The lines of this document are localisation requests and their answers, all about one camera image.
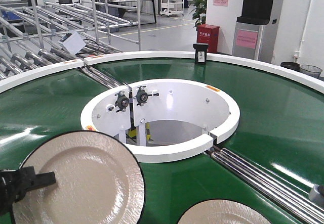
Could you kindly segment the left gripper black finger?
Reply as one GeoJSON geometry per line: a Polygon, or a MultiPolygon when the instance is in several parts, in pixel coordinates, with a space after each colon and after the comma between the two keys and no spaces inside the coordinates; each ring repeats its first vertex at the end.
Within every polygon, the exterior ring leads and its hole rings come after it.
{"type": "Polygon", "coordinates": [[[31,181],[31,188],[32,189],[40,189],[56,183],[55,173],[47,172],[36,174],[31,181]]]}

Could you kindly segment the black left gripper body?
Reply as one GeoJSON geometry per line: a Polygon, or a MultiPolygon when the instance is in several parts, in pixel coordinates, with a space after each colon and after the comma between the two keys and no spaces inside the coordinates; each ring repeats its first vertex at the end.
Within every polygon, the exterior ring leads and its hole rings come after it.
{"type": "Polygon", "coordinates": [[[35,184],[33,166],[17,170],[1,170],[1,215],[10,211],[14,202],[22,200],[35,184]]]}

